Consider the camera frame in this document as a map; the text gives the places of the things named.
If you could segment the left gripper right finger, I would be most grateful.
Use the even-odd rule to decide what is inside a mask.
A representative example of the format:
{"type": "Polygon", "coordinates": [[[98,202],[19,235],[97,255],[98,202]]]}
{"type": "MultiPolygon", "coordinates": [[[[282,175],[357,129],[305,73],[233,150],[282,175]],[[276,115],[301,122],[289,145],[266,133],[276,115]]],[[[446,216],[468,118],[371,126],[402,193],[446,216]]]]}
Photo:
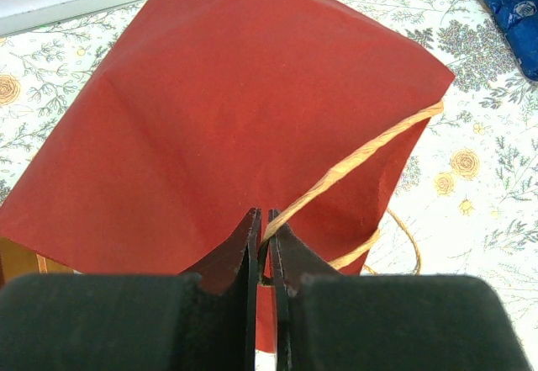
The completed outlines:
{"type": "Polygon", "coordinates": [[[526,370],[479,278],[344,275],[281,225],[267,241],[279,370],[526,370]]]}

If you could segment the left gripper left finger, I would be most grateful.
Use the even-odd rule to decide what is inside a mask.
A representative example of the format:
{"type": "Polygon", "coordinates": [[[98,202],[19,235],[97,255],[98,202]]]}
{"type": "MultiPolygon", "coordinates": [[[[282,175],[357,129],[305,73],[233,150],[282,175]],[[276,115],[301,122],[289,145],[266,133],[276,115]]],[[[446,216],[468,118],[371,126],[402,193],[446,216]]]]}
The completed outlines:
{"type": "Polygon", "coordinates": [[[1,291],[4,370],[252,370],[261,212],[174,276],[34,273],[1,291]]]}

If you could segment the red paper bag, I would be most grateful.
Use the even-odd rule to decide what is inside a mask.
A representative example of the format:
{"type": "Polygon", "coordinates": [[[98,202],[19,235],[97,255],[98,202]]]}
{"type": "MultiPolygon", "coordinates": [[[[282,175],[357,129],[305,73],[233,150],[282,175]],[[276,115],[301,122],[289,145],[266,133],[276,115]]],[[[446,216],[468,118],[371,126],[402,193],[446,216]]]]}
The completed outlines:
{"type": "Polygon", "coordinates": [[[180,273],[453,79],[336,0],[148,0],[8,195],[1,234],[82,273],[180,273]]]}

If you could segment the blue chips bag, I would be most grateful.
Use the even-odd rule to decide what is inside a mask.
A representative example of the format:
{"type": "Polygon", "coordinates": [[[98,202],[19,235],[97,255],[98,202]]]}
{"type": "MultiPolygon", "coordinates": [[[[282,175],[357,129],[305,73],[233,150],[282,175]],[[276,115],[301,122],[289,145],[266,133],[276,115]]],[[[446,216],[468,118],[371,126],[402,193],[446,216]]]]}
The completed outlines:
{"type": "Polygon", "coordinates": [[[522,73],[537,80],[537,0],[482,0],[508,41],[522,73]]]}

